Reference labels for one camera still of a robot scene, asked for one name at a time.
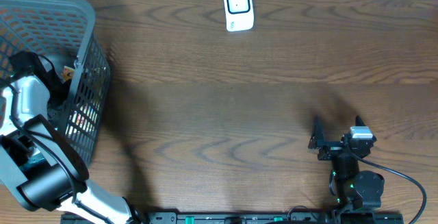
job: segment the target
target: black metal base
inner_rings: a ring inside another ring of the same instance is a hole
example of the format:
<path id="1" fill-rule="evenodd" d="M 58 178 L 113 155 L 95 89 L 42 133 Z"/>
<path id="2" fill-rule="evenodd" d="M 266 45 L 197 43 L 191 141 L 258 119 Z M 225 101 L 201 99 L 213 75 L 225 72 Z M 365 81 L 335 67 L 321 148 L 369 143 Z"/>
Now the black metal base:
<path id="1" fill-rule="evenodd" d="M 287 213 L 273 214 L 177 214 L 174 212 L 151 212 L 147 216 L 149 224 L 267 224 L 267 223 L 335 223 L 330 213 L 313 213 L 318 218 L 315 220 L 309 212 L 293 212 L 290 220 Z M 375 224 L 403 224 L 401 214 L 375 214 Z M 373 223 L 372 216 L 351 214 L 342 218 L 342 223 Z M 74 214 L 64 214 L 61 217 L 61 224 L 89 224 L 91 222 L 82 219 Z"/>

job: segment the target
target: black square outline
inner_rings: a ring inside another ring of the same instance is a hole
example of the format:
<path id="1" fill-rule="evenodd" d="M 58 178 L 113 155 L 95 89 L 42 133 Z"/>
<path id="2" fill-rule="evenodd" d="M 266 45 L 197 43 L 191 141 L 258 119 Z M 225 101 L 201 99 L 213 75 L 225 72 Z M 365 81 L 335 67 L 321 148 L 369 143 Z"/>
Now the black square outline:
<path id="1" fill-rule="evenodd" d="M 247 11 L 231 12 L 231 11 L 230 11 L 230 3 L 229 3 L 229 0 L 227 0 L 227 8 L 228 8 L 228 12 L 229 12 L 230 14 L 241 14 L 241 13 L 247 13 L 247 12 L 249 12 L 249 11 L 251 10 L 251 5 L 250 5 L 250 2 L 249 2 L 249 0 L 248 0 L 248 9 L 247 9 Z"/>

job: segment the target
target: brown wooden surface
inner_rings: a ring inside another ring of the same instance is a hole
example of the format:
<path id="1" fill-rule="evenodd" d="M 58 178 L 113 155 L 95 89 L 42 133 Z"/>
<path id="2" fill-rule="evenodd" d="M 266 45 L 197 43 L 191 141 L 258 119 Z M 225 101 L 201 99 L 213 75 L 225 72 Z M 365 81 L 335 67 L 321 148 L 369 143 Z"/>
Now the brown wooden surface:
<path id="1" fill-rule="evenodd" d="M 368 159 L 413 176 L 438 221 L 438 0 L 253 0 L 229 33 L 223 0 L 88 0 L 113 83 L 92 179 L 144 210 L 287 211 L 335 203 L 307 143 L 363 116 Z M 370 169 L 361 165 L 361 169 Z M 420 191 L 384 173 L 382 210 L 409 221 Z M 0 186 L 0 222 L 57 223 Z"/>

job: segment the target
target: gray basket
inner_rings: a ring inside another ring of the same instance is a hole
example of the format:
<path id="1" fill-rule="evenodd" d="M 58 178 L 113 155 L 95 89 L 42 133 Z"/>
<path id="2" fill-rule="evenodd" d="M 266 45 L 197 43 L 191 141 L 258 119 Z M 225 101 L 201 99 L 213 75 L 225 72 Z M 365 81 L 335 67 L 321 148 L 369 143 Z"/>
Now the gray basket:
<path id="1" fill-rule="evenodd" d="M 0 0 L 0 77 L 11 74 L 8 57 L 21 50 L 56 55 L 75 68 L 57 130 L 71 138 L 87 165 L 110 84 L 94 21 L 94 10 L 84 0 Z"/>

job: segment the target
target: wooden table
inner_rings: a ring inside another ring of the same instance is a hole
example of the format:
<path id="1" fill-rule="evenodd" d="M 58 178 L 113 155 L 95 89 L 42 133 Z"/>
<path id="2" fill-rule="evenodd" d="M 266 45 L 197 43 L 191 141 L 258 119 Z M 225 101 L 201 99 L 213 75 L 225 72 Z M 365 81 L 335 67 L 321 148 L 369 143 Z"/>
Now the wooden table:
<path id="1" fill-rule="evenodd" d="M 438 0 L 253 0 L 229 33 L 223 0 L 88 0 L 113 82 L 90 174 L 143 210 L 331 206 L 330 162 L 307 149 L 313 116 L 339 138 L 356 114 L 367 159 L 423 184 L 438 221 Z M 361 169 L 371 169 L 360 165 Z M 385 177 L 381 210 L 421 204 Z M 0 222 L 58 223 L 0 186 Z"/>

